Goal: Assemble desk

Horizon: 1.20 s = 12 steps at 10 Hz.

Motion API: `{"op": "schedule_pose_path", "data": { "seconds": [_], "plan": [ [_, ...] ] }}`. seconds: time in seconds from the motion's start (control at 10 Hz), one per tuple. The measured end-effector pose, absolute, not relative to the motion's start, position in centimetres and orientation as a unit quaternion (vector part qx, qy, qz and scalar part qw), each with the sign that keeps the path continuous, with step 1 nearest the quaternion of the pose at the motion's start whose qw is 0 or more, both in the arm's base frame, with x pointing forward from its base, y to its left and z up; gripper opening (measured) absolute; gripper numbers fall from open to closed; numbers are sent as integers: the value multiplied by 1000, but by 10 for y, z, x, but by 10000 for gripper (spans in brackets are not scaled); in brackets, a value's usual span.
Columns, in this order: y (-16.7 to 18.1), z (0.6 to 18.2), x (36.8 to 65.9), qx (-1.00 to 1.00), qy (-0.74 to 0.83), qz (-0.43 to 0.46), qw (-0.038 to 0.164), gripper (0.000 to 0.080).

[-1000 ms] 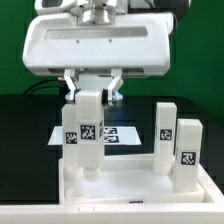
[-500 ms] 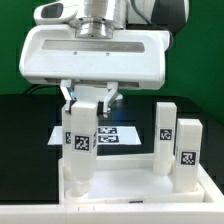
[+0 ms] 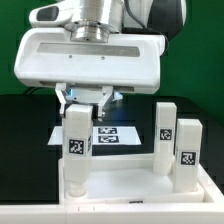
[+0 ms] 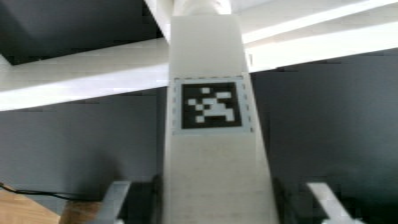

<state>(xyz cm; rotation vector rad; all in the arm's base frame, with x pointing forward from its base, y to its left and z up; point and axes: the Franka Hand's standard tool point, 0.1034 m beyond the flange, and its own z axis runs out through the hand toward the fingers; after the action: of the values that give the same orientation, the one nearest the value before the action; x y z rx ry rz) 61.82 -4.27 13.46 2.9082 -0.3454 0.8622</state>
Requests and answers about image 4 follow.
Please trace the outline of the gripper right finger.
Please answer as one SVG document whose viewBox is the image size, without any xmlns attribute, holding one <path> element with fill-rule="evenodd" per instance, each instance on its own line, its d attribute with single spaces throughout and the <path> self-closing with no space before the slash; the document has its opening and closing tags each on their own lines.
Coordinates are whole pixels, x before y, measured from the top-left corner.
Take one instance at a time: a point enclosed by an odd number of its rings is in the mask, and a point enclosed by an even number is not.
<svg viewBox="0 0 398 224">
<path fill-rule="evenodd" d="M 327 214 L 322 224 L 365 224 L 352 218 L 329 185 L 324 182 L 313 182 L 308 187 Z"/>
</svg>

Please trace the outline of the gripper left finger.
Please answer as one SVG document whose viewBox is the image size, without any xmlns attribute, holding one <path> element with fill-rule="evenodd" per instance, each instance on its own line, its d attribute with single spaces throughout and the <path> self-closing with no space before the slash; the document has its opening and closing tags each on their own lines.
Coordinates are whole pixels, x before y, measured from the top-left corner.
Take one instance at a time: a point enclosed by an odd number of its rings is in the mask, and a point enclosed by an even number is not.
<svg viewBox="0 0 398 224">
<path fill-rule="evenodd" d="M 116 181 L 111 184 L 95 219 L 95 224 L 125 224 L 119 214 L 123 210 L 130 186 L 130 181 Z"/>
</svg>

